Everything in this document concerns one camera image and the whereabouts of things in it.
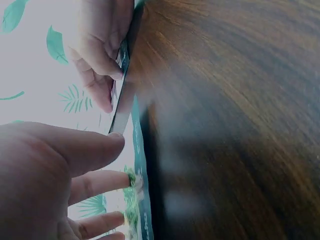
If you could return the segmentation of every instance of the palm leaf pattern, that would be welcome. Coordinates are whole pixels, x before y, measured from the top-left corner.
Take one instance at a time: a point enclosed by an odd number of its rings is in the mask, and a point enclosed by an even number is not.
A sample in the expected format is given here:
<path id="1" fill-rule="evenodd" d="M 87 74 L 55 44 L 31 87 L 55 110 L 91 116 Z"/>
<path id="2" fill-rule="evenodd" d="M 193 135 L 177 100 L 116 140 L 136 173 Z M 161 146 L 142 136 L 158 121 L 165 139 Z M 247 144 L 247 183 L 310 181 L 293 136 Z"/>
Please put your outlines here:
<path id="1" fill-rule="evenodd" d="M 88 96 L 86 96 L 85 91 L 79 92 L 77 86 L 72 84 L 72 86 L 68 86 L 68 90 L 64 91 L 64 93 L 58 93 L 62 99 L 61 102 L 66 102 L 64 107 L 64 112 L 68 112 L 69 114 L 74 111 L 74 113 L 80 112 L 83 108 L 88 111 L 89 108 L 93 108 L 92 100 Z"/>
<path id="2" fill-rule="evenodd" d="M 125 217 L 129 225 L 134 229 L 132 234 L 137 234 L 139 206 L 136 189 L 134 187 L 136 176 L 134 170 L 128 168 L 126 165 L 124 166 L 124 172 L 127 173 L 130 178 L 130 187 L 123 189 L 124 201 L 126 203 Z"/>
<path id="3" fill-rule="evenodd" d="M 81 218 L 92 217 L 107 212 L 104 206 L 104 197 L 102 194 L 90 197 L 80 202 L 77 206 L 79 208 L 83 208 L 79 211 L 84 213 Z"/>

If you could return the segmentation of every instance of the green leaf print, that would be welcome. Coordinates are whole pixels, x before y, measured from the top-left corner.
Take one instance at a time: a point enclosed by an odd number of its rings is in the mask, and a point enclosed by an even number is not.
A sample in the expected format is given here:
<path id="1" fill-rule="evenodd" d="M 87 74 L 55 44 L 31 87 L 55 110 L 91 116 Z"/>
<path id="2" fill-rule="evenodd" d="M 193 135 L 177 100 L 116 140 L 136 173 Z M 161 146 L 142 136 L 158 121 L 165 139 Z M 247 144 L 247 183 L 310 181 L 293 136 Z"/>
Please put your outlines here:
<path id="1" fill-rule="evenodd" d="M 20 23 L 27 0 L 16 0 L 5 10 L 2 19 L 2 32 L 11 33 Z"/>
<path id="2" fill-rule="evenodd" d="M 81 218 L 92 217 L 95 215 L 106 213 L 102 194 L 90 197 L 80 202 L 77 206 L 79 208 L 83 208 L 83 210 L 79 211 L 84 213 L 84 215 L 82 215 Z"/>
<path id="3" fill-rule="evenodd" d="M 46 35 L 46 47 L 54 60 L 57 60 L 63 65 L 68 64 L 68 60 L 65 55 L 64 44 L 62 41 L 62 34 L 53 30 L 52 26 L 49 28 Z"/>
<path id="4" fill-rule="evenodd" d="M 64 91 L 64 93 L 58 93 L 62 99 L 61 102 L 66 102 L 66 106 L 64 107 L 64 112 L 74 113 L 80 112 L 83 106 L 83 101 L 85 102 L 85 110 L 88 111 L 89 107 L 93 108 L 91 104 L 91 99 L 85 95 L 85 91 L 82 91 L 80 94 L 77 86 L 72 84 L 72 86 L 68 86 L 68 91 Z"/>
<path id="5" fill-rule="evenodd" d="M 5 98 L 0 98 L 0 100 L 12 100 L 12 99 L 16 99 L 20 96 L 22 96 L 23 94 L 25 94 L 24 91 L 19 92 L 18 94 L 14 95 L 14 96 L 9 96 L 9 97 L 5 97 Z"/>
<path id="6" fill-rule="evenodd" d="M 86 126 L 84 129 L 80 129 L 80 128 L 79 128 L 79 123 L 76 124 L 76 130 L 86 131 L 87 129 L 88 129 L 87 126 Z"/>
<path id="7" fill-rule="evenodd" d="M 127 168 L 127 166 L 124 166 L 124 172 L 129 175 L 131 185 L 130 187 L 123 189 L 124 201 L 126 203 L 124 215 L 128 224 L 134 229 L 134 232 L 131 232 L 131 234 L 136 235 L 139 219 L 138 216 L 140 214 L 137 200 L 137 192 L 134 187 L 136 182 L 136 175 L 134 173 L 134 170 L 132 168 Z"/>

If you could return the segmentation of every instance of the finger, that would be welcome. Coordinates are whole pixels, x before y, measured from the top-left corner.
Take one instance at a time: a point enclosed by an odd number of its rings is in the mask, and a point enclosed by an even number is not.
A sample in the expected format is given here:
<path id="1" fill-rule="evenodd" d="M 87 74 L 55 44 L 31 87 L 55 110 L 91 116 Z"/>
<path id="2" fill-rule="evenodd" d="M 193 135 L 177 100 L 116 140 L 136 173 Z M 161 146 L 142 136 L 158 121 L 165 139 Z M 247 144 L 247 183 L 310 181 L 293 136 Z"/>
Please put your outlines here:
<path id="1" fill-rule="evenodd" d="M 65 161 L 72 178 L 101 169 L 113 162 L 125 145 L 123 136 L 108 136 L 89 131 L 49 126 L 42 123 L 22 122 L 12 125 L 18 131 L 32 135 L 34 145 L 53 149 Z"/>
<path id="2" fill-rule="evenodd" d="M 111 170 L 88 172 L 72 179 L 68 204 L 70 206 L 96 195 L 129 186 L 129 176 L 124 172 Z"/>
<path id="3" fill-rule="evenodd" d="M 107 76 L 96 74 L 73 48 L 69 47 L 67 52 L 80 75 L 82 85 L 92 96 L 94 102 L 106 113 L 112 112 L 110 84 L 105 80 Z"/>
<path id="4" fill-rule="evenodd" d="M 76 221 L 82 239 L 92 239 L 125 223 L 124 215 L 119 212 L 104 213 Z"/>
<path id="5" fill-rule="evenodd" d="M 103 236 L 98 240 L 125 240 L 125 239 L 126 239 L 126 236 L 122 232 L 117 231 L 107 236 Z"/>
<path id="6" fill-rule="evenodd" d="M 97 74 L 121 80 L 123 73 L 116 61 L 106 53 L 101 40 L 95 37 L 86 38 L 82 40 L 80 46 L 79 54 Z"/>

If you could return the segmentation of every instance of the skin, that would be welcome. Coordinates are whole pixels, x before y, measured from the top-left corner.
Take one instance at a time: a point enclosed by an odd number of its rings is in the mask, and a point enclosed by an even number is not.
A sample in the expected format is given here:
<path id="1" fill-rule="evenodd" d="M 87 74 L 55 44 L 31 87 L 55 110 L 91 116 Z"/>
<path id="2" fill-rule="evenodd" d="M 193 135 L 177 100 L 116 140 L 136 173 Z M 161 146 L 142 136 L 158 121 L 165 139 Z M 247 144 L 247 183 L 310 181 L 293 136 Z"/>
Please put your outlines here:
<path id="1" fill-rule="evenodd" d="M 134 1 L 54 3 L 63 4 L 61 15 L 67 13 L 58 31 L 68 59 L 97 105 L 111 112 L 113 81 L 123 75 L 115 60 L 132 20 Z M 72 221 L 67 208 L 130 185 L 123 172 L 91 172 L 114 161 L 124 144 L 115 133 L 104 136 L 31 122 L 0 126 L 0 239 L 86 240 L 122 225 L 120 212 Z M 101 239 L 125 236 L 115 232 Z"/>
<path id="2" fill-rule="evenodd" d="M 68 206 L 126 188 L 126 173 L 100 170 L 125 144 L 111 133 L 78 131 L 41 123 L 0 126 L 0 239 L 85 240 L 124 223 L 120 212 L 72 221 Z M 124 240 L 116 232 L 102 240 Z"/>
<path id="3" fill-rule="evenodd" d="M 134 0 L 69 0 L 68 5 L 57 1 L 67 15 L 57 27 L 67 57 L 93 100 L 110 113 L 113 81 L 123 76 L 116 59 L 132 21 Z"/>

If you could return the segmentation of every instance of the fingernail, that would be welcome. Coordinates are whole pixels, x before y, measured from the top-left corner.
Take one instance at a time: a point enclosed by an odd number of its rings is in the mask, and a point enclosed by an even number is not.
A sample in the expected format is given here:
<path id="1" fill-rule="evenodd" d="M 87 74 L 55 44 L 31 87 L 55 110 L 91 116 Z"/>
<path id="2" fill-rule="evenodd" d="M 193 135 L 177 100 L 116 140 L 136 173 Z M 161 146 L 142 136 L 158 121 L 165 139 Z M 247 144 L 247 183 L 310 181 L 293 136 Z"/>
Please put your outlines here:
<path id="1" fill-rule="evenodd" d="M 113 80 L 118 81 L 118 80 L 121 80 L 121 79 L 122 79 L 123 75 L 124 75 L 124 74 L 123 74 L 122 72 L 115 73 L 115 74 L 112 76 L 112 78 L 113 78 Z"/>
<path id="2" fill-rule="evenodd" d="M 122 134 L 118 133 L 118 132 L 111 132 L 108 134 L 109 137 L 112 138 L 123 138 Z"/>

